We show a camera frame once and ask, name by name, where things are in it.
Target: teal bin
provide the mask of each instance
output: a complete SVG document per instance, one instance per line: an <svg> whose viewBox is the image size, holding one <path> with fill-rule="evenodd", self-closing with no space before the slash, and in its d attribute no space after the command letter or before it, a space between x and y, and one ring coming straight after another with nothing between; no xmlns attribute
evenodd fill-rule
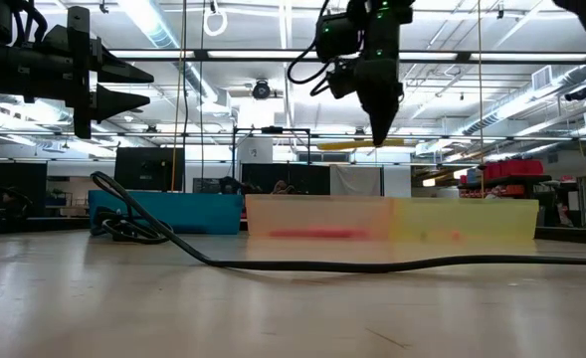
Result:
<svg viewBox="0 0 586 358"><path fill-rule="evenodd" d="M176 234L237 235L240 232L244 205L240 195L142 191L129 191L129 194L156 219L169 224ZM98 207L126 214L126 205L102 190L89 192L89 204L92 226Z"/></svg>

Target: computer monitor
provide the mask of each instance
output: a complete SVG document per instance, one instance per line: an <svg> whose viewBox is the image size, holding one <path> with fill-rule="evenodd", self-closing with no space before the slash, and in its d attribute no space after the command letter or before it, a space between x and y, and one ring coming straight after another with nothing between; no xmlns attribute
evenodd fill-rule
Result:
<svg viewBox="0 0 586 358"><path fill-rule="evenodd" d="M118 148L115 155L115 181L129 190L181 191L184 149L175 150L174 162L173 148Z"/></svg>

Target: floor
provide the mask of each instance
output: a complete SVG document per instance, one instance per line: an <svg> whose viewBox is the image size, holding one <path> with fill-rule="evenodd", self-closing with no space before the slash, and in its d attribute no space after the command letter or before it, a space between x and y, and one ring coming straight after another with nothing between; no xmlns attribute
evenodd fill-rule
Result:
<svg viewBox="0 0 586 358"><path fill-rule="evenodd" d="M189 242L214 258L249 246ZM586 257L586 245L537 249ZM487 356L586 357L586 267L253 273L203 267L170 243L0 238L4 358Z"/></svg>

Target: translucent yellow bin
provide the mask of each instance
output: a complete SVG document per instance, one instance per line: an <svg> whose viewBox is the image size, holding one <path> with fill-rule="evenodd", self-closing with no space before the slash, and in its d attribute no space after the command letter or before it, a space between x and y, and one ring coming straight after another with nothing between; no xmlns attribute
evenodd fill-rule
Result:
<svg viewBox="0 0 586 358"><path fill-rule="evenodd" d="M392 201L382 197L248 195L251 237L387 240Z"/></svg>

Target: ceiling duct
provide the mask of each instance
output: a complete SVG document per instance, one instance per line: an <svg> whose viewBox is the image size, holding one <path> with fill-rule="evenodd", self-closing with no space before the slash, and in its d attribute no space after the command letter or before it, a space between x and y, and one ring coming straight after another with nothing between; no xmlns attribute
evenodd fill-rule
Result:
<svg viewBox="0 0 586 358"><path fill-rule="evenodd" d="M481 128L488 127L532 108L539 104L539 101L543 98L564 95L581 90L585 86L586 65L576 68L553 67L550 72L551 75L546 79L545 84L540 85L534 81L523 88L517 89L487 108L483 120L481 120L481 113L476 113L469 117L452 135L472 135L481 130ZM430 143L419 144L417 145L417 155L439 151L453 142L454 140L452 139L440 139Z"/></svg>
<svg viewBox="0 0 586 358"><path fill-rule="evenodd" d="M118 0L118 4L153 46L158 49L180 49L179 38L171 30L169 22L154 0ZM179 63L173 65L179 72ZM203 102L218 101L219 89L214 89L202 79L202 75L193 64L184 63L183 75L186 83L201 95Z"/></svg>

